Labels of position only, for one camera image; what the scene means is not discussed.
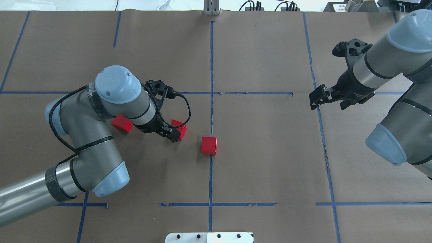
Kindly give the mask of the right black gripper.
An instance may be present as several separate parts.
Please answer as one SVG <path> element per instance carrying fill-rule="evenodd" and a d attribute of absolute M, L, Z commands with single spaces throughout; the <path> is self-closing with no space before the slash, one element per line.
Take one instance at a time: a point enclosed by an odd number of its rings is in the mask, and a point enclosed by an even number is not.
<path fill-rule="evenodd" d="M 329 104 L 341 100 L 342 110 L 356 103 L 363 104 L 375 95 L 375 89 L 361 84 L 352 70 L 348 69 L 338 79 L 336 85 L 331 88 L 322 84 L 309 94 L 310 109 L 315 110 L 322 104 Z"/>

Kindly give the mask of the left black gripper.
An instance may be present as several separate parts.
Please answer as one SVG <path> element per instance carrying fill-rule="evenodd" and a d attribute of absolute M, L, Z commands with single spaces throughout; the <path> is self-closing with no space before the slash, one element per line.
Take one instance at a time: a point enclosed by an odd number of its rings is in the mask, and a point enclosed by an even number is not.
<path fill-rule="evenodd" d="M 144 133 L 156 132 L 162 137 L 168 138 L 171 142 L 178 142 L 180 140 L 181 133 L 177 128 L 168 127 L 156 113 L 154 117 L 145 124 L 135 125 L 140 131 Z"/>

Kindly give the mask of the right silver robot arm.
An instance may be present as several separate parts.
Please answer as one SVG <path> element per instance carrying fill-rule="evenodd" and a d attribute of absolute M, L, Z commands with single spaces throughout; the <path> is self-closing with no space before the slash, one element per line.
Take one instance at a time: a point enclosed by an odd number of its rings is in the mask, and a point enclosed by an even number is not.
<path fill-rule="evenodd" d="M 376 43 L 341 41 L 332 54 L 347 68 L 333 86 L 319 85 L 309 94 L 310 109 L 364 104 L 382 87 L 399 92 L 365 144 L 391 165 L 407 163 L 431 179 L 431 10 L 406 14 Z"/>

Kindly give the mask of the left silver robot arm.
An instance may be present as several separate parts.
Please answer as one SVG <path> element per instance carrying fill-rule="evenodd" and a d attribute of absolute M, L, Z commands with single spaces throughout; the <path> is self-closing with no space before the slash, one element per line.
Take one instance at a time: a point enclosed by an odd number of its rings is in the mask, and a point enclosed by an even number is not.
<path fill-rule="evenodd" d="M 127 68 L 104 68 L 94 82 L 45 108 L 57 139 L 73 155 L 44 172 L 1 189 L 1 226 L 93 191 L 103 197 L 130 180 L 125 161 L 107 121 L 123 115 L 139 131 L 156 133 L 172 142 L 181 136 L 160 109 L 166 98 L 184 97 L 162 81 L 142 84 Z"/>

